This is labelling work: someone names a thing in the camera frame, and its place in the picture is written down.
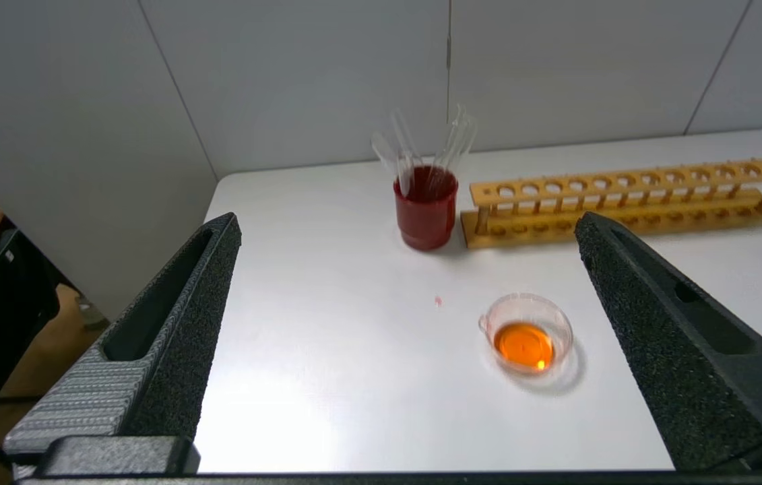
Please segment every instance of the table surface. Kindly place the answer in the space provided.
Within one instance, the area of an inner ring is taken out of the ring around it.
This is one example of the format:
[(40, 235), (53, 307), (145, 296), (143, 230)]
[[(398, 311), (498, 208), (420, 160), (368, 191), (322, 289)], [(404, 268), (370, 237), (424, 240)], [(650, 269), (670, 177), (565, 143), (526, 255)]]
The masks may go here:
[[(471, 154), (468, 184), (762, 157), (762, 130)], [(195, 445), (201, 472), (671, 469), (575, 243), (429, 254), (381, 163), (223, 178), (243, 231)], [(762, 334), (762, 229), (648, 237)], [(533, 292), (569, 317), (565, 381), (514, 381), (477, 319)], [(436, 297), (443, 301), (436, 304)]]

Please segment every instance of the floor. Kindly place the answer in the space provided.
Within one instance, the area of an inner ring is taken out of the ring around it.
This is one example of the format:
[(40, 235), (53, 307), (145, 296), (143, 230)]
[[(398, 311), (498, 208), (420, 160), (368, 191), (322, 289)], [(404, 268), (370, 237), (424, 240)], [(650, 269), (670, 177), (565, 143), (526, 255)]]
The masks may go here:
[[(69, 286), (57, 286), (60, 313), (46, 323), (45, 328), (30, 344), (15, 371), (12, 372), (1, 396), (42, 395), (94, 343), (101, 329), (90, 329), (75, 299), (78, 296)], [(0, 444), (6, 433), (33, 406), (26, 404), (0, 405)], [(0, 466), (0, 485), (11, 482), (11, 475)]]

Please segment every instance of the wall seam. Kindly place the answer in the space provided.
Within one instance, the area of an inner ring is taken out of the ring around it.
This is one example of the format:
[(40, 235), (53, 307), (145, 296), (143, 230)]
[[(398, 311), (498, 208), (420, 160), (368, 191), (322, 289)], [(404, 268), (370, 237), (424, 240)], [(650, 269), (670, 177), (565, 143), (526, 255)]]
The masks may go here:
[(446, 3), (446, 123), (449, 124), (449, 73), (452, 71), (452, 0)]
[(220, 176), (216, 174), (216, 169), (210, 160), (208, 149), (204, 146), (204, 141), (201, 140), (201, 135), (198, 132), (198, 128), (195, 126), (195, 120), (192, 119), (192, 113), (189, 112), (189, 107), (186, 105), (186, 100), (183, 99), (183, 93), (180, 91), (180, 86), (177, 85), (177, 79), (174, 78), (174, 73), (171, 71), (171, 65), (168, 64), (168, 59), (165, 58), (165, 52), (162, 51), (162, 46), (159, 44), (159, 39), (156, 37), (156, 32), (153, 31), (153, 24), (150, 23), (150, 18), (147, 18), (147, 11), (144, 10), (144, 5), (141, 4), (141, 0), (136, 1), (138, 3), (138, 8), (141, 9), (141, 16), (144, 17), (144, 22), (147, 24), (147, 30), (150, 31), (150, 36), (153, 37), (153, 43), (156, 44), (156, 50), (159, 51), (159, 56), (162, 57), (162, 62), (165, 63), (165, 69), (168, 71), (168, 76), (171, 77), (171, 83), (177, 90), (177, 98), (180, 98), (180, 103), (183, 105), (183, 110), (185, 111), (186, 116), (189, 117), (189, 124), (192, 125), (192, 130), (195, 132), (195, 138), (198, 139), (198, 144), (201, 146), (201, 150), (204, 153), (204, 158), (208, 161), (210, 172), (212, 172), (214, 179), (216, 179), (216, 182), (218, 183), (218, 181), (220, 181)]
[(698, 110), (701, 108), (701, 104), (704, 102), (704, 98), (707, 96), (707, 92), (710, 90), (710, 85), (713, 85), (713, 80), (716, 79), (716, 74), (719, 73), (719, 68), (722, 67), (722, 62), (725, 61), (726, 55), (728, 55), (728, 50), (731, 49), (731, 45), (734, 44), (734, 37), (737, 36), (737, 33), (740, 30), (740, 26), (743, 24), (745, 18), (747, 18), (747, 13), (749, 12), (751, 4), (753, 4), (753, 0), (748, 0), (747, 6), (744, 7), (743, 13), (740, 14), (737, 25), (734, 26), (734, 31), (732, 31), (731, 36), (728, 37), (728, 44), (726, 44), (725, 48), (722, 50), (722, 55), (720, 55), (719, 61), (716, 62), (716, 67), (714, 67), (713, 73), (710, 74), (710, 79), (707, 80), (707, 85), (704, 86), (704, 91), (701, 92), (701, 96), (698, 98), (698, 102), (695, 104), (695, 109), (692, 110), (692, 116), (689, 117), (689, 122), (686, 123), (686, 128), (683, 129), (683, 135), (689, 134), (689, 129), (692, 127), (692, 122), (694, 122), (695, 116), (698, 115)]

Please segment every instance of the wooden test tube rack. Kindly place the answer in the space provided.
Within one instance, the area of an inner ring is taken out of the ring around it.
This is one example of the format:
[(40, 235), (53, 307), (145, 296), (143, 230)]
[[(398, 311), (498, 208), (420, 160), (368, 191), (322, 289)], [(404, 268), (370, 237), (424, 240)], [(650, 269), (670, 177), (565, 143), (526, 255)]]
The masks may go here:
[(470, 184), (469, 249), (574, 240), (586, 211), (636, 234), (762, 225), (762, 159)]

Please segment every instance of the orange liquid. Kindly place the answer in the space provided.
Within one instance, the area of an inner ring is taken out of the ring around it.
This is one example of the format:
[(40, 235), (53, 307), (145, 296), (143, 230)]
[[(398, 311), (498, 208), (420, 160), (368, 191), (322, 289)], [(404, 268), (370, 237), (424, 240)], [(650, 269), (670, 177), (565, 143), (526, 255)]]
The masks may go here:
[(551, 365), (554, 347), (543, 329), (528, 322), (507, 323), (495, 334), (495, 349), (507, 361), (534, 370), (545, 370)]

